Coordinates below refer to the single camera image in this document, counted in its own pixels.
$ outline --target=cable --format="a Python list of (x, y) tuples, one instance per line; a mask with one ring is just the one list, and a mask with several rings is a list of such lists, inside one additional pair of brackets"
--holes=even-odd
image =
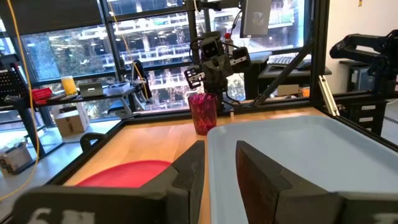
[(236, 46), (236, 45), (233, 45), (233, 44), (229, 44), (229, 43), (225, 43), (225, 42), (222, 42), (223, 44), (225, 44), (225, 45), (228, 45), (228, 46), (231, 46), (231, 47), (234, 47), (234, 48), (236, 48), (236, 49), (238, 49), (239, 47), (238, 46)]
[(233, 102), (235, 102), (235, 103), (237, 103), (237, 104), (241, 104), (241, 102), (239, 101), (239, 100), (235, 100), (234, 98), (232, 98), (232, 97), (230, 97), (229, 95), (228, 95), (228, 92), (225, 92), (225, 95), (226, 95), (226, 97), (228, 98), (228, 99), (230, 99), (231, 101), (233, 101)]
[[(111, 9), (112, 17), (113, 17), (113, 19), (114, 19), (114, 23), (115, 23), (115, 25), (116, 25), (116, 28), (117, 28), (117, 30), (119, 30), (118, 20), (116, 19), (115, 13), (114, 13), (114, 11), (113, 11), (112, 4), (111, 4), (110, 2), (108, 2), (108, 6), (109, 6), (109, 8)], [(127, 44), (126, 38), (124, 38), (124, 35), (123, 35), (123, 34), (121, 34), (121, 35), (122, 35), (122, 39), (123, 39), (124, 45), (126, 46), (127, 52), (128, 52), (128, 54), (129, 54), (131, 63), (133, 64), (134, 68), (136, 68), (136, 71), (137, 71), (137, 73), (138, 73), (139, 78), (140, 78), (142, 81), (144, 81), (144, 78), (142, 77), (141, 72), (139, 72), (139, 69), (137, 68), (136, 63), (135, 63), (134, 60), (132, 59), (131, 50), (130, 50), (129, 45)], [(144, 91), (145, 91), (145, 97), (146, 97), (147, 100), (148, 100), (149, 98), (148, 98), (147, 87), (145, 86), (145, 84), (143, 84), (143, 86), (144, 86)]]
[[(18, 24), (17, 24), (17, 19), (15, 18), (15, 14), (14, 14), (14, 10), (12, 8), (12, 4), (11, 4), (11, 0), (7, 0), (8, 3), (8, 7), (10, 8), (10, 12), (11, 12), (11, 16), (12, 16), (12, 22), (14, 23), (14, 28), (15, 28), (15, 32), (17, 34), (17, 39), (18, 39), (18, 46), (19, 46), (19, 53), (21, 54), (22, 57), (22, 62), (24, 64), (24, 70), (25, 70), (25, 74), (26, 74), (26, 79), (27, 79), (27, 84), (29, 86), (29, 101), (30, 101), (30, 113), (32, 115), (32, 117), (35, 117), (35, 112), (34, 112), (34, 107), (33, 107), (33, 97), (32, 97), (32, 85), (30, 84), (30, 78), (29, 78), (29, 73), (27, 72), (27, 64), (26, 64), (26, 59), (24, 56), (24, 53), (22, 51), (22, 42), (21, 42), (21, 37), (19, 36), (19, 31), (18, 31)], [(40, 151), (39, 151), (39, 135), (37, 134), (37, 128), (36, 128), (36, 120), (33, 119), (33, 126), (35, 129), (35, 134), (36, 134), (36, 161), (35, 164), (33, 166), (32, 172), (30, 173), (28, 179), (25, 181), (25, 183), (23, 183), (18, 189), (16, 189), (15, 191), (3, 196), (0, 198), (0, 202), (3, 201), (4, 199), (14, 195), (15, 193), (17, 193), (18, 191), (22, 190), (33, 178), (33, 175), (36, 171), (37, 168), (37, 163), (39, 162), (39, 157), (40, 157)]]
[(235, 17), (234, 22), (232, 23), (232, 28), (231, 28), (231, 39), (232, 39), (232, 33), (236, 27), (236, 24), (238, 23), (239, 15), (242, 13), (242, 9), (238, 12), (238, 14)]

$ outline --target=red plastic cup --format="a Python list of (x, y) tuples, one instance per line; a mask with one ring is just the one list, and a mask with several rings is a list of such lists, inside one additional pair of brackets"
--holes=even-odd
[(195, 131), (207, 135), (211, 128), (217, 126), (217, 95), (200, 93), (188, 98)]

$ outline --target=red disc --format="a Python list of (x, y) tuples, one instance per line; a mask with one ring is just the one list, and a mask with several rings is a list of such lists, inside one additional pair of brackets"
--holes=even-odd
[(171, 163), (166, 161), (130, 162), (92, 175), (77, 186), (139, 188), (170, 165)]

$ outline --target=camera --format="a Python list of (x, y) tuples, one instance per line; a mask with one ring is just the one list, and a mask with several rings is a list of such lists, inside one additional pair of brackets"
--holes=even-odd
[(212, 57), (224, 55), (223, 44), (219, 37), (208, 37), (200, 42), (203, 58), (210, 60)]

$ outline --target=wooden tabletop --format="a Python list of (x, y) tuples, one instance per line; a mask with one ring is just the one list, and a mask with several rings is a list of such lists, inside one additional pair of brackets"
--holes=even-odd
[[(269, 111), (218, 118), (217, 125), (278, 119), (303, 115), (320, 115), (315, 108)], [(75, 185), (110, 167), (143, 160), (173, 162), (197, 140), (206, 141), (206, 136), (195, 133), (192, 120), (168, 121), (151, 124), (137, 124), (124, 127), (107, 145), (98, 151), (65, 185)], [(210, 223), (210, 195), (208, 183), (207, 145), (205, 160), (205, 183), (200, 210), (200, 223)]]

